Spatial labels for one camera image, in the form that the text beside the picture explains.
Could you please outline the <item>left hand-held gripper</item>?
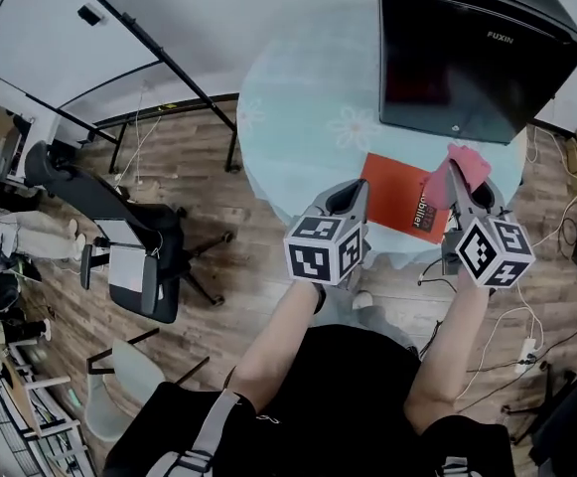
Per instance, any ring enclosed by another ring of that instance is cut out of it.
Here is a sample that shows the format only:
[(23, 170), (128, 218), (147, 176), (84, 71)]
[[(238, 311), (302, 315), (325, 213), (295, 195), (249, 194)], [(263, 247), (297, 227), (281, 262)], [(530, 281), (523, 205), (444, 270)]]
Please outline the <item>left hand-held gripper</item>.
[(354, 179), (320, 193), (292, 221), (284, 250), (289, 276), (340, 286), (370, 252), (367, 235), (369, 182)]

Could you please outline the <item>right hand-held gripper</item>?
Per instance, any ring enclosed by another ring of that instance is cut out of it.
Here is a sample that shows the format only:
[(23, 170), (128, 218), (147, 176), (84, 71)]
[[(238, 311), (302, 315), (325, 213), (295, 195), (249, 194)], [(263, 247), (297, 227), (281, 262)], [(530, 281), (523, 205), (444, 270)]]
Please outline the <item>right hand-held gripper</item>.
[(492, 181), (472, 191), (455, 160), (448, 161), (448, 171), (455, 226), (441, 243), (443, 272), (462, 267), (479, 287), (513, 287), (535, 263), (526, 229)]

